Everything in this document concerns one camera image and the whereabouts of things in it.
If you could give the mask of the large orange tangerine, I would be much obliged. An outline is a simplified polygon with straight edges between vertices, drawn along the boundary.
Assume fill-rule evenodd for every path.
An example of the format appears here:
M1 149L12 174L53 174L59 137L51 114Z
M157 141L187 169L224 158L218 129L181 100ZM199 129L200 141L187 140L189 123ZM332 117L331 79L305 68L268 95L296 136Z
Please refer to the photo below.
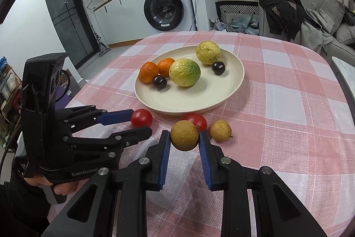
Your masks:
M138 74L138 78L145 84L153 82L154 78L159 75L158 66L153 62L144 63Z

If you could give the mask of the brown longan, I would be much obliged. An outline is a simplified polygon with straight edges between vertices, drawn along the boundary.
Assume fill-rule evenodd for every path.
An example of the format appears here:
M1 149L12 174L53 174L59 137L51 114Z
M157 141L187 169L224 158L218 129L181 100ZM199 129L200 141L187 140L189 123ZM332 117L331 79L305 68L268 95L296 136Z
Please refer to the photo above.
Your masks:
M211 137L218 143L224 143L232 137L232 129L225 120L215 121L210 128Z
M174 124L170 131L172 145L180 151L193 150L199 140L199 132L195 125L187 120Z

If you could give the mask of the small orange tangerine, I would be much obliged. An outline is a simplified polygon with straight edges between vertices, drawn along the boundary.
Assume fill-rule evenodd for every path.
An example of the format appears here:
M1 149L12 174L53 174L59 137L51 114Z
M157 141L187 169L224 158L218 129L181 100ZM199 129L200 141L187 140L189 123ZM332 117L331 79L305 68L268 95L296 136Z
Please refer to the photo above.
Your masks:
M170 71L170 67L172 66L172 64L175 62L174 59L172 58L165 58L163 60L161 60L158 64L157 67L159 69L159 74L163 77L168 78L169 77L169 71Z

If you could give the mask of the yellow green guava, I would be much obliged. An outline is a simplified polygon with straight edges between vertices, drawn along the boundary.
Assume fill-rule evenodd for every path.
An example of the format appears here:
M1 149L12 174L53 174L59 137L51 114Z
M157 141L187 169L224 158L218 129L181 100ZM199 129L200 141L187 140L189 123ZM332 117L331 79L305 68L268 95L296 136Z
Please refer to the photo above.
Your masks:
M201 69L195 61L181 58L170 66L169 77L179 87L191 87L200 79Z

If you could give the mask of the yellow guava rough skin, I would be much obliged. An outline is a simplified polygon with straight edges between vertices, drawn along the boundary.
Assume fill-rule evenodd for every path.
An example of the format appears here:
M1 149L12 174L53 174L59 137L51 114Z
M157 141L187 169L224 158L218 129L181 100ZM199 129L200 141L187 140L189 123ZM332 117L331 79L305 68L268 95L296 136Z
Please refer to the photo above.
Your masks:
M221 49L214 42L204 41L196 47L195 54L204 65L212 65L220 59Z

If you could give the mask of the red tomato left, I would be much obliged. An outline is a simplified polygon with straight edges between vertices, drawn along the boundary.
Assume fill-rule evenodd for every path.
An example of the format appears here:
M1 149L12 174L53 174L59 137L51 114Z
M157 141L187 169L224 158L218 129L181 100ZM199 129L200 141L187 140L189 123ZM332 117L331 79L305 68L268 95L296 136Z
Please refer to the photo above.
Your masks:
M131 125L135 128L150 127L153 122L152 114L146 109L138 109L133 112L130 118Z

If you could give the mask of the red tomato right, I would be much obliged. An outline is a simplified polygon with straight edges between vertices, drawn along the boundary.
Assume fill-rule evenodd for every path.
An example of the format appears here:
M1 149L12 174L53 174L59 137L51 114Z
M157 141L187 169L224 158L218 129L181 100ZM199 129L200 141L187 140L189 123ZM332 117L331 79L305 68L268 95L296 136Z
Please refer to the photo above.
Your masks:
M198 131L205 131L208 128L206 119L199 114L187 114L183 116L182 120L190 121Z

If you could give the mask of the pink checkered tablecloth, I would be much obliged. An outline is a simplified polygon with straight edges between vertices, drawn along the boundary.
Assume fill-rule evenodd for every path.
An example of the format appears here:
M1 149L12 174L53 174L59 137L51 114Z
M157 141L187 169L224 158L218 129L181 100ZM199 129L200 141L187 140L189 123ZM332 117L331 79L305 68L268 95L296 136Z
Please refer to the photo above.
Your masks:
M246 167L271 167L327 235L340 236L354 217L354 123L330 66L308 48L237 33L156 34L107 65L68 107L145 108L134 93L141 65L206 40L245 68L239 90L203 114L209 124L231 125L234 138L218 144L223 153ZM166 184L147 199L148 236L220 236L223 193L208 190L198 147L171 148Z

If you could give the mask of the white kitchen counter cabinet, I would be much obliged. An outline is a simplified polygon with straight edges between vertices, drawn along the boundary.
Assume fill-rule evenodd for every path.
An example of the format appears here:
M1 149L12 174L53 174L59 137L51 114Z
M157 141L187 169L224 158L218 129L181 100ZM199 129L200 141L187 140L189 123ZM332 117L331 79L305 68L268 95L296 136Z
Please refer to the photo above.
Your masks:
M105 0L93 11L107 45L145 37L142 0Z

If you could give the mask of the white washing machine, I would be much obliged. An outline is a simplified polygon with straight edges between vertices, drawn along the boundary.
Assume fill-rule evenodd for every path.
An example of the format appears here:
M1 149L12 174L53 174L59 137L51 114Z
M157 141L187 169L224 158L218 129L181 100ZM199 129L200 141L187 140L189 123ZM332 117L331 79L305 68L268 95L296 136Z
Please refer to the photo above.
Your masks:
M160 32L195 31L192 0L138 0L145 36Z

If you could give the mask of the white marble coffee table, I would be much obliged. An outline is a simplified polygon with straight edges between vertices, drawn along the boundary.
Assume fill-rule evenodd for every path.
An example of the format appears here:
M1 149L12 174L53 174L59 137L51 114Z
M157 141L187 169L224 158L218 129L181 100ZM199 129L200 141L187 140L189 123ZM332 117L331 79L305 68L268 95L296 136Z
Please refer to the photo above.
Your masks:
M332 61L335 63L336 67L341 72L342 76L345 79L345 82L349 86L352 94L355 94L355 67L346 63L345 61L332 57Z

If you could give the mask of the grey blanket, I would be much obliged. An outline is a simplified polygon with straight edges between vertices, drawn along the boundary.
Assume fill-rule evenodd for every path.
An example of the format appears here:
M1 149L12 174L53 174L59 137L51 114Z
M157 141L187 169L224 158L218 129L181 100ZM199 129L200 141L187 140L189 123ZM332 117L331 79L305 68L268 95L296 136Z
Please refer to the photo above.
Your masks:
M327 52L333 37L329 34L326 20L322 13L304 7L306 15L301 26L301 44L316 53Z

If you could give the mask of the black patterned basket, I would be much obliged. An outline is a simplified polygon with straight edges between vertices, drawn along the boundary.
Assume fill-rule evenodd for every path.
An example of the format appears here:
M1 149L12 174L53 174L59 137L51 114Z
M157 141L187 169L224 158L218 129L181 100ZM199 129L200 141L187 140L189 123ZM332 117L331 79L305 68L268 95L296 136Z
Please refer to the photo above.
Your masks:
M259 35L259 5L253 1L218 1L215 31Z

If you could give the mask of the black jacket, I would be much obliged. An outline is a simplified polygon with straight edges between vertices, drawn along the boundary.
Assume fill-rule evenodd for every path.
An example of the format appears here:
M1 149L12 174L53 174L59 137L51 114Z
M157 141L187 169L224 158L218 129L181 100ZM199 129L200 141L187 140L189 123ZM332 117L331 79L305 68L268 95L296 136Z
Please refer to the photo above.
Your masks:
M284 34L288 41L296 38L306 17L301 0L259 0L259 4L271 34Z

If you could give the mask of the grey pillow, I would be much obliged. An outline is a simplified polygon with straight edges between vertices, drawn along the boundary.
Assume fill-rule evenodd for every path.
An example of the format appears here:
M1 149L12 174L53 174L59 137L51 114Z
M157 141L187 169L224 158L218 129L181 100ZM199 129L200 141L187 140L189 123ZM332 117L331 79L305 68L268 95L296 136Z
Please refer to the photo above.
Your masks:
M340 27L344 14L345 4L343 0L322 0L317 11L322 13L326 20L330 35L334 35Z

